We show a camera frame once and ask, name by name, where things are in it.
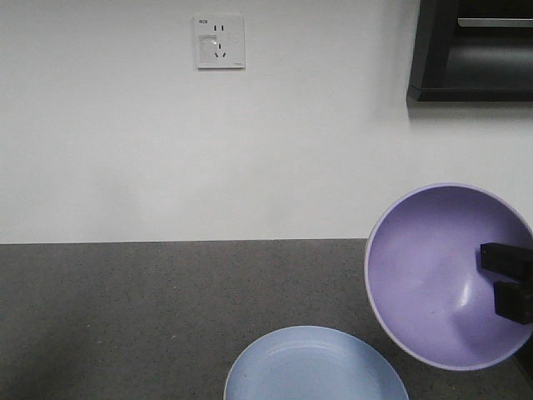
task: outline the gray countertop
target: gray countertop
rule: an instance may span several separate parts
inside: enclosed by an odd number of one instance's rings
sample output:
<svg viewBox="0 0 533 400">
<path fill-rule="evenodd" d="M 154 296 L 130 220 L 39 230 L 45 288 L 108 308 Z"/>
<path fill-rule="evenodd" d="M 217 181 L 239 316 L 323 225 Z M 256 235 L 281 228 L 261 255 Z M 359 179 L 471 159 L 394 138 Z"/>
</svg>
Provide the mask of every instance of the gray countertop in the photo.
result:
<svg viewBox="0 0 533 400">
<path fill-rule="evenodd" d="M 252 341 L 320 325 L 373 346 L 411 400 L 531 399 L 514 359 L 449 372 L 404 353 L 366 297 L 364 240 L 0 246 L 0 398 L 222 399 Z"/>
</svg>

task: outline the wall socket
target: wall socket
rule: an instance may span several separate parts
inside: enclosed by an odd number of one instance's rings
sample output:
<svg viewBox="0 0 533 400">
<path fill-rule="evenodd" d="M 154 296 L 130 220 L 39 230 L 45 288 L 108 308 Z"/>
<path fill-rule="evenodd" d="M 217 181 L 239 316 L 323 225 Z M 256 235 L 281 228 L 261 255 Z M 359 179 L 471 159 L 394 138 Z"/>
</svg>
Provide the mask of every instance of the wall socket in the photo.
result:
<svg viewBox="0 0 533 400">
<path fill-rule="evenodd" d="M 199 69 L 246 66 L 242 15 L 197 14 L 192 23 Z"/>
</svg>

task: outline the outlet faceplate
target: outlet faceplate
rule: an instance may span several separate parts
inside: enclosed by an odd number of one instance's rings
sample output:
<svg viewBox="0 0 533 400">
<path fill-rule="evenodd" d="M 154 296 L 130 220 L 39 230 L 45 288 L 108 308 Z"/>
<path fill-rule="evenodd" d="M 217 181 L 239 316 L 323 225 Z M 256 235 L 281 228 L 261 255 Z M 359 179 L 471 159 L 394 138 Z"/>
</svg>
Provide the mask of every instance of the outlet faceplate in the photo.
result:
<svg viewBox="0 0 533 400">
<path fill-rule="evenodd" d="M 198 68 L 245 67 L 242 15 L 197 14 L 192 23 Z"/>
</svg>

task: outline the light blue bowl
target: light blue bowl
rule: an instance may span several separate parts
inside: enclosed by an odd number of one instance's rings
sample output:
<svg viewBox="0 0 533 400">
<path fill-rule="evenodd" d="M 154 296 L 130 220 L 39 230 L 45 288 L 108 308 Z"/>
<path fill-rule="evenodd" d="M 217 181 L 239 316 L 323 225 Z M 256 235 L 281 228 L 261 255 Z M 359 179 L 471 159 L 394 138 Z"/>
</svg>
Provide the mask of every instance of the light blue bowl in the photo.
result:
<svg viewBox="0 0 533 400">
<path fill-rule="evenodd" d="M 327 327 L 286 327 L 233 364 L 225 400 L 408 400 L 392 366 L 363 341 Z"/>
</svg>

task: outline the purple bowl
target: purple bowl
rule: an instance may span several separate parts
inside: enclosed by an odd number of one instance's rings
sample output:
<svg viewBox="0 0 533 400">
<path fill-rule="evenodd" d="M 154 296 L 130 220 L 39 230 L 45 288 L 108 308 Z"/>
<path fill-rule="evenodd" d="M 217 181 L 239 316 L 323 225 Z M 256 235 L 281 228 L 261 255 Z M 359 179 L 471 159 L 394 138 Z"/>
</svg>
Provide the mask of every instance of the purple bowl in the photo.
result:
<svg viewBox="0 0 533 400">
<path fill-rule="evenodd" d="M 533 332 L 495 314 L 480 245 L 533 248 L 524 219 L 497 196 L 456 183 L 423 187 L 392 204 L 366 246 L 366 290 L 378 321 L 406 352 L 455 371 L 508 358 Z"/>
</svg>

